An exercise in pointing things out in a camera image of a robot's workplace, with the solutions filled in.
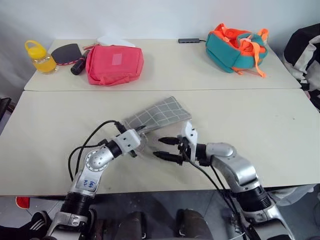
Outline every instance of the white table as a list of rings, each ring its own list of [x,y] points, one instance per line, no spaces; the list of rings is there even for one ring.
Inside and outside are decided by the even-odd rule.
[[[0,195],[65,194],[71,184],[69,153],[101,122],[121,120],[168,96],[192,114],[200,143],[234,145],[265,187],[320,182],[320,115],[300,89],[25,91],[0,135]],[[149,142],[179,131],[179,124],[159,129]],[[93,142],[116,132],[105,127]],[[111,162],[98,192],[212,188],[189,164],[163,161],[146,150]]]
[[[130,39],[141,48],[144,67],[138,80],[116,86],[90,85],[85,70],[78,76],[70,72],[71,65],[59,66],[54,74],[35,72],[25,86],[27,91],[173,91],[221,89],[294,89],[300,84],[290,75],[270,49],[260,65],[266,78],[245,72],[222,71],[206,54],[205,43],[178,44],[176,39]],[[91,45],[94,40],[55,40],[49,49],[70,43]]]

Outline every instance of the pink bag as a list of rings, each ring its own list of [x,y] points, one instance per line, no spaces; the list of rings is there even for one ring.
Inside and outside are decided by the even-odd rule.
[[[113,86],[138,79],[143,65],[140,48],[96,45],[88,54],[85,70],[90,84]]]

